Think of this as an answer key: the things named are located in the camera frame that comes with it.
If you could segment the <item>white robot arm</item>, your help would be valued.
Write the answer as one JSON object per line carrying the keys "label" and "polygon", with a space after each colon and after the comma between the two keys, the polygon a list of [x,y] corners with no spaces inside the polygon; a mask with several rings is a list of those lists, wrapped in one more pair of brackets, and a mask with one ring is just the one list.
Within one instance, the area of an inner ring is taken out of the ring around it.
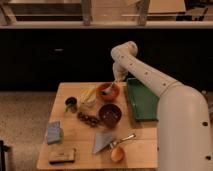
{"label": "white robot arm", "polygon": [[111,50],[117,81],[131,73],[158,98],[157,171],[213,171],[213,140],[208,103],[195,88],[136,58],[128,41]]}

